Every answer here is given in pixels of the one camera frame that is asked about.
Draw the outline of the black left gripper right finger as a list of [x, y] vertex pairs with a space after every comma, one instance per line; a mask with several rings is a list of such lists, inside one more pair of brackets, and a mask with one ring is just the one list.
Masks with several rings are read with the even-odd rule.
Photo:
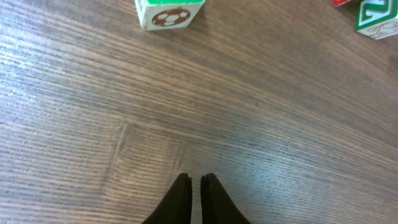
[[201, 177], [202, 224], [250, 224], [214, 173]]

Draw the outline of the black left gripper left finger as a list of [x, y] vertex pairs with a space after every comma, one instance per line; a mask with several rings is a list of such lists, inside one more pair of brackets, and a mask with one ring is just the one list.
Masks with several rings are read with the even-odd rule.
[[142, 224], [190, 224], [191, 216], [192, 178], [181, 173]]

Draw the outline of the white O block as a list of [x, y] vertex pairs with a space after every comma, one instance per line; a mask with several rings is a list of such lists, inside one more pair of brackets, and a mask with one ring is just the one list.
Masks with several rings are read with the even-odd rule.
[[347, 2], [350, 2], [351, 0], [331, 0], [331, 1], [335, 7], [339, 7], [343, 4], [346, 4]]

